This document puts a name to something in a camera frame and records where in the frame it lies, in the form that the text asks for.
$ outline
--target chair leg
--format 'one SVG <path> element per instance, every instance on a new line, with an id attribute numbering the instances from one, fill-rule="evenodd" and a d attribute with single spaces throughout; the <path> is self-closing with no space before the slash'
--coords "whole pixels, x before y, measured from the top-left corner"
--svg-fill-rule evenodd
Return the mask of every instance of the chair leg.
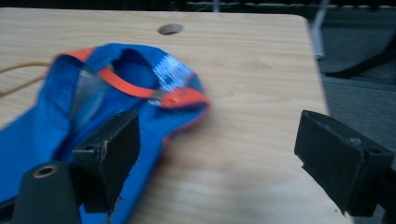
<path id="1" fill-rule="evenodd" d="M 340 77 L 349 78 L 354 77 L 364 71 L 367 71 L 380 64 L 386 63 L 396 58 L 396 31 L 393 33 L 392 39 L 389 41 L 388 46 L 379 54 L 369 58 L 361 63 L 348 67 L 342 71 L 325 73 L 326 77 Z"/>
<path id="2" fill-rule="evenodd" d="M 321 0 L 319 10 L 315 16 L 314 22 L 311 25 L 311 36 L 314 45 L 314 52 L 318 59 L 324 57 L 323 41 L 321 37 L 321 26 L 327 13 L 327 6 L 330 0 Z"/>
<path id="3" fill-rule="evenodd" d="M 219 0 L 213 0 L 213 12 L 220 12 Z"/>

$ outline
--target wooden table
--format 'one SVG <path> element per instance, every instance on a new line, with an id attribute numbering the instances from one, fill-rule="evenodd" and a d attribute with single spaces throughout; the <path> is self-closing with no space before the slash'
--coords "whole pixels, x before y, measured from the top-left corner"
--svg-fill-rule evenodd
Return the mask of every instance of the wooden table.
<path id="1" fill-rule="evenodd" d="M 183 30 L 160 35 L 168 23 Z M 305 19 L 1 8 L 0 31 L 0 68 L 123 42 L 159 47 L 200 76 L 212 113 L 165 149 L 131 223 L 351 222 L 293 154 L 301 111 L 327 111 Z M 1 74 L 0 90 L 44 71 Z M 39 86 L 0 98 L 0 125 L 30 106 Z"/>

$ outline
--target hole in table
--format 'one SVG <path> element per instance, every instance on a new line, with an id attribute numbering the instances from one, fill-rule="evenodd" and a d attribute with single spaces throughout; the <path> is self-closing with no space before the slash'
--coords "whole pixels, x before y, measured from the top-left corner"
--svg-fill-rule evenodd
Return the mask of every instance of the hole in table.
<path id="1" fill-rule="evenodd" d="M 171 23 L 158 28 L 158 33 L 161 35 L 175 35 L 180 33 L 182 30 L 183 30 L 182 25 Z"/>

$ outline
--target blue fabric bag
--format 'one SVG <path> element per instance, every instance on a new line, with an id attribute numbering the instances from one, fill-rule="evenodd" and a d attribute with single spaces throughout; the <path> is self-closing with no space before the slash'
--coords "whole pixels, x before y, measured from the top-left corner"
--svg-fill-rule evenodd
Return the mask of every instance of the blue fabric bag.
<path id="1" fill-rule="evenodd" d="M 141 151 L 111 219 L 126 223 L 168 136 L 202 120 L 209 107 L 198 77 L 160 49 L 108 44 L 60 54 L 35 106 L 0 132 L 0 202 L 17 195 L 27 170 L 70 162 L 71 150 L 98 126 L 136 108 Z M 106 220 L 80 211 L 84 224 Z"/>

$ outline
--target blue nylon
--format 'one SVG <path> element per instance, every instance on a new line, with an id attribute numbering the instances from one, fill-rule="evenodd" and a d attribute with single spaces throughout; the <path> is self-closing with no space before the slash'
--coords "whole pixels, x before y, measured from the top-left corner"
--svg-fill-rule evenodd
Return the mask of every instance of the blue nylon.
<path id="1" fill-rule="evenodd" d="M 85 65 L 97 72 L 113 63 L 115 72 L 128 82 L 157 89 L 160 84 L 152 69 L 165 56 L 165 52 L 153 47 L 109 44 L 98 47 Z M 0 179 L 3 180 L 0 202 L 17 194 L 21 176 L 27 170 L 46 161 L 71 161 L 71 150 L 100 124 L 117 113 L 138 108 L 141 153 L 120 194 L 123 200 L 111 219 L 111 223 L 125 223 L 161 154 L 163 139 L 199 118 L 208 105 L 202 103 L 189 109 L 163 109 L 109 87 L 88 122 L 74 132 L 70 111 L 83 67 L 84 64 L 70 56 L 59 56 L 48 72 L 36 105 L 0 132 Z M 197 77 L 191 78 L 188 85 L 203 92 Z M 86 102 L 78 113 L 84 114 L 90 110 L 90 105 L 92 103 Z M 106 220 L 106 214 L 86 214 L 82 208 L 80 211 L 84 224 Z"/>

